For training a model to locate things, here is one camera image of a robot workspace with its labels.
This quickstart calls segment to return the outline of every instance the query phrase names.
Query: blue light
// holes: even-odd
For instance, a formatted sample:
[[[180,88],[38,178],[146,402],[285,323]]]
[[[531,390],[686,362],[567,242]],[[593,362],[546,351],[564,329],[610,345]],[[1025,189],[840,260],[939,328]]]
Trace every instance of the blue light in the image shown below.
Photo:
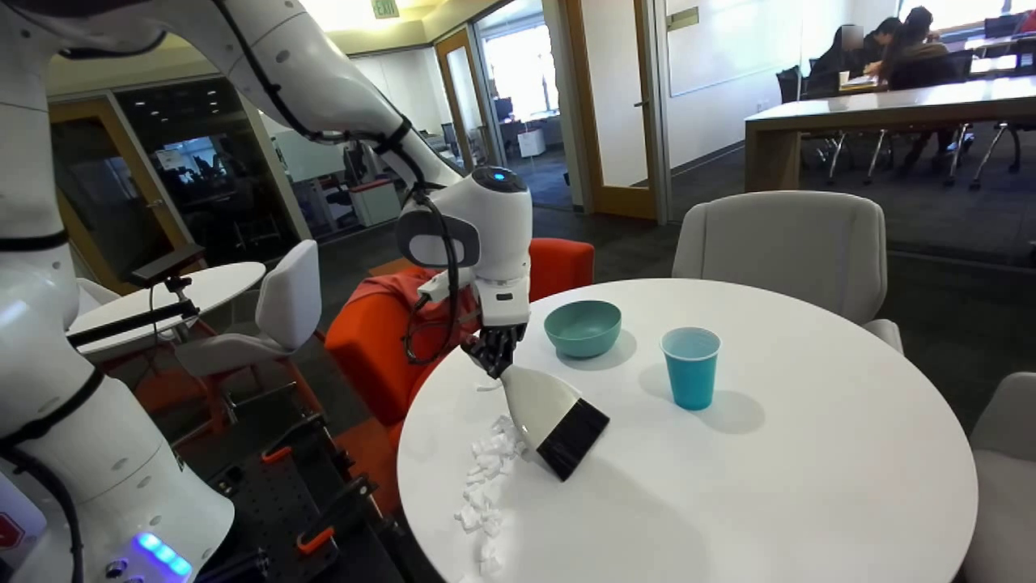
[[[175,562],[175,551],[161,544],[161,548],[155,551],[155,558],[158,558],[161,563],[169,563],[169,562]]]
[[[171,572],[178,572],[178,577],[189,577],[189,572],[192,572],[192,563],[189,563],[183,558],[171,562],[169,567],[171,567]]]
[[[136,535],[136,544],[142,548],[142,551],[155,551],[155,548],[161,548],[161,542],[155,538],[155,535]]]

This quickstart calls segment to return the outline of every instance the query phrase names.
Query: rectangular table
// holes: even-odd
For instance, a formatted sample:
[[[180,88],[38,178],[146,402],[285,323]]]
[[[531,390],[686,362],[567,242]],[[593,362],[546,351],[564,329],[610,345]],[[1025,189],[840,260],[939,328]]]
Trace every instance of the rectangular table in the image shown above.
[[[743,119],[743,189],[797,189],[802,132],[905,130],[974,119],[1036,119],[1036,79],[984,79],[918,91],[776,105]]]

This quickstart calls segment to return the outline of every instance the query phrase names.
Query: cable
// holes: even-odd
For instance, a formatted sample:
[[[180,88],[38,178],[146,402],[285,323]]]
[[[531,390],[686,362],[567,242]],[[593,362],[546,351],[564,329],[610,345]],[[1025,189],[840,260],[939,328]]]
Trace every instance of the cable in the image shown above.
[[[28,474],[38,485],[44,485],[55,496],[69,521],[72,583],[85,583],[85,535],[78,527],[78,512],[65,484],[44,462],[17,448],[0,449],[0,458],[11,459],[17,474]]]

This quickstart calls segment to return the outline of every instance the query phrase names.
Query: door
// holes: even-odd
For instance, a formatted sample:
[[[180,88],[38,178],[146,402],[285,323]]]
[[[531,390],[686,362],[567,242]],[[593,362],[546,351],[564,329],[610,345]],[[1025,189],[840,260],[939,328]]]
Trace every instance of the door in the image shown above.
[[[448,130],[451,151],[462,170],[492,163],[492,140],[484,124],[484,98],[477,72],[477,53],[468,28],[455,28],[434,42],[439,74],[448,83],[448,99],[453,114],[453,130]]]
[[[105,98],[55,105],[53,148],[61,216],[88,277],[129,287],[133,269],[189,242]]]
[[[561,0],[561,16],[571,28],[589,207],[668,223],[673,203],[654,0]]]

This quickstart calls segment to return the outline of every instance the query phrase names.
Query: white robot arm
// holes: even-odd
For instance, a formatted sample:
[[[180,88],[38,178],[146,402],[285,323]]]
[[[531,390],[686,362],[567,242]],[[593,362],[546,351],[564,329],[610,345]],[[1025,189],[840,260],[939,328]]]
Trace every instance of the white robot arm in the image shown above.
[[[65,345],[73,273],[55,203],[44,67],[58,53],[146,53],[164,28],[297,132],[374,146],[412,189],[398,220],[406,257],[448,273],[437,279],[448,293],[431,294],[451,297],[458,279],[480,294],[482,333],[468,354],[488,375],[505,375],[524,333],[531,197],[520,180],[505,170],[458,178],[442,166],[297,0],[0,0],[0,505],[18,505],[0,515],[24,519],[17,544],[0,548],[0,580],[193,580],[232,524],[232,505],[171,458],[129,390]],[[69,494],[41,494],[49,477],[28,479],[33,468]]]

